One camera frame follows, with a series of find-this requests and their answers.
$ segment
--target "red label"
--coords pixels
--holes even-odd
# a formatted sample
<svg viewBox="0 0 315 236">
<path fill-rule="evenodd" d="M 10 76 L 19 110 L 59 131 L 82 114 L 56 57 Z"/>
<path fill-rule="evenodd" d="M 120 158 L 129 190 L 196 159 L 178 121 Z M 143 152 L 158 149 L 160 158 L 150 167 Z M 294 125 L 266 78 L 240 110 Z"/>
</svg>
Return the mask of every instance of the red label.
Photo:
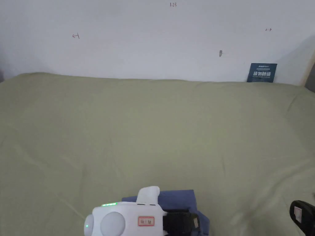
<svg viewBox="0 0 315 236">
<path fill-rule="evenodd" d="M 139 216 L 138 226 L 154 226 L 154 217 L 151 216 Z"/>
</svg>

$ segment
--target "white robot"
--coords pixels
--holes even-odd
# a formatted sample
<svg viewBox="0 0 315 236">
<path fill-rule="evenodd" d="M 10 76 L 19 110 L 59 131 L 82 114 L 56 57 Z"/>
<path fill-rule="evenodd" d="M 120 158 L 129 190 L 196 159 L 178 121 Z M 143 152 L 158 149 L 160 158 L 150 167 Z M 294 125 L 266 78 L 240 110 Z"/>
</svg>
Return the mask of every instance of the white robot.
<svg viewBox="0 0 315 236">
<path fill-rule="evenodd" d="M 108 203 L 93 209 L 84 223 L 85 236 L 190 235 L 200 231 L 197 214 L 166 212 L 157 203 L 160 188 L 140 189 L 136 202 Z"/>
</svg>

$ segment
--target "sticker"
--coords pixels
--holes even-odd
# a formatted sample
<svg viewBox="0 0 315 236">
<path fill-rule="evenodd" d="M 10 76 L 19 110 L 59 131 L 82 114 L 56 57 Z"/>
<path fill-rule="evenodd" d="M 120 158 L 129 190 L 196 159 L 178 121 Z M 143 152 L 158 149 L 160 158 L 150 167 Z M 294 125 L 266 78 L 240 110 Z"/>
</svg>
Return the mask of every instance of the sticker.
<svg viewBox="0 0 315 236">
<path fill-rule="evenodd" d="M 154 217 L 152 216 L 139 216 L 138 226 L 154 226 Z"/>
<path fill-rule="evenodd" d="M 277 64 L 252 63 L 250 65 L 247 82 L 269 82 L 272 83 L 276 74 Z"/>
<path fill-rule="evenodd" d="M 302 223 L 302 209 L 298 208 L 298 207 L 294 207 L 294 215 L 295 215 L 295 219 Z"/>
<path fill-rule="evenodd" d="M 194 218 L 195 228 L 198 228 L 198 219 Z"/>
</svg>

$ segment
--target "white wall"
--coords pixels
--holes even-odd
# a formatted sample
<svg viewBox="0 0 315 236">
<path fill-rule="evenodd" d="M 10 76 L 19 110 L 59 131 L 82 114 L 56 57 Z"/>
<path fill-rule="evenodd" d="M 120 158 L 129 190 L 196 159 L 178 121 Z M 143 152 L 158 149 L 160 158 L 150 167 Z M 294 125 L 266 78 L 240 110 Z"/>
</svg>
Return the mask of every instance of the white wall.
<svg viewBox="0 0 315 236">
<path fill-rule="evenodd" d="M 278 63 L 275 82 L 299 84 L 315 50 L 314 0 L 0 2 L 5 78 L 245 81 L 250 63 L 261 62 Z"/>
</svg>

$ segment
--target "blue cloth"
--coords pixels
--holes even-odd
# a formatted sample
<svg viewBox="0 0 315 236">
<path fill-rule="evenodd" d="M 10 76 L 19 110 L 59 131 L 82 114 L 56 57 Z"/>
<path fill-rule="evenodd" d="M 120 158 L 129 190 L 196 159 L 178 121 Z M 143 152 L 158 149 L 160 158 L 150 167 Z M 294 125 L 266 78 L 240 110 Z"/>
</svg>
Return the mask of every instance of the blue cloth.
<svg viewBox="0 0 315 236">
<path fill-rule="evenodd" d="M 123 198 L 123 202 L 136 202 L 137 196 Z M 158 196 L 158 204 L 163 210 L 189 210 L 199 216 L 202 235 L 209 235 L 210 221 L 197 210 L 197 202 L 194 190 L 161 191 Z"/>
</svg>

